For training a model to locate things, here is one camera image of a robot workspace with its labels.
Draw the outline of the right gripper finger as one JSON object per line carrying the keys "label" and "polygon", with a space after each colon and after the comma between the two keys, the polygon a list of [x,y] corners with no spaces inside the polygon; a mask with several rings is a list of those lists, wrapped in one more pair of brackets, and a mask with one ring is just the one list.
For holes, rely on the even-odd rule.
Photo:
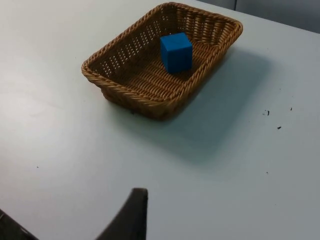
{"label": "right gripper finger", "polygon": [[147,236],[148,190],[133,188],[98,240],[145,240]]}

